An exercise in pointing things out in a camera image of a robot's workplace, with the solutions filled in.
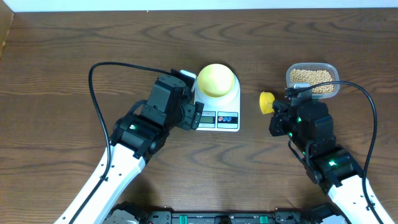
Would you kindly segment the yellow measuring scoop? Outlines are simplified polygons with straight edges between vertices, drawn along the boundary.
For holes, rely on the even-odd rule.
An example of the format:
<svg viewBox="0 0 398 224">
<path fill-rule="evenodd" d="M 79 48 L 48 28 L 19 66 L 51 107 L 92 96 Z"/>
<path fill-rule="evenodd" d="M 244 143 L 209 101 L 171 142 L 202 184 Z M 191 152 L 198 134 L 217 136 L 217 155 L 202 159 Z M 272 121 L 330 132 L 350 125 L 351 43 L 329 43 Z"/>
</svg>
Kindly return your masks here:
<svg viewBox="0 0 398 224">
<path fill-rule="evenodd" d="M 272 107 L 275 97 L 271 92 L 262 92 L 259 97 L 259 106 L 262 114 L 273 113 L 274 109 Z"/>
</svg>

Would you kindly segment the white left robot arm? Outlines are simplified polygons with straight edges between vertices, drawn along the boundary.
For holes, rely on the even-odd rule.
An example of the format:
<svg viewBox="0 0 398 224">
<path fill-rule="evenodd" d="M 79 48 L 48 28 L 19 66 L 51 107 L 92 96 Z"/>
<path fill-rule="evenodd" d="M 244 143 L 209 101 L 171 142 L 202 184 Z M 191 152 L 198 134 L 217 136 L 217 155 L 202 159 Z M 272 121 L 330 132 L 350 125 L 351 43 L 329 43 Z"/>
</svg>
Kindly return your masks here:
<svg viewBox="0 0 398 224">
<path fill-rule="evenodd" d="M 162 73 L 149 99 L 132 107 L 106 137 L 96 169 L 57 223 L 104 223 L 125 188 L 165 144 L 172 128 L 196 129 L 203 103 L 192 104 L 197 76 L 186 70 Z"/>
</svg>

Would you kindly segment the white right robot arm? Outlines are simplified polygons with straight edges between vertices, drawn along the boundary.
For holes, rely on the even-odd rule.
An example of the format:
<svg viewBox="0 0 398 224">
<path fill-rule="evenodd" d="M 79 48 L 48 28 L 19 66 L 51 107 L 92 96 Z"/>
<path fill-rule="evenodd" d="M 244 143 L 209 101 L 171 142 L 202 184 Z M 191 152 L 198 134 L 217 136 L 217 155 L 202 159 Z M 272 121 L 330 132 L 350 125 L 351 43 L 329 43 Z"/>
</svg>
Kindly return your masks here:
<svg viewBox="0 0 398 224">
<path fill-rule="evenodd" d="M 333 118 L 325 103 L 306 100 L 299 104 L 275 100 L 269 131 L 289 137 L 289 146 L 310 180 L 320 186 L 349 223 L 392 223 L 364 171 L 355 158 L 336 143 Z"/>
</svg>

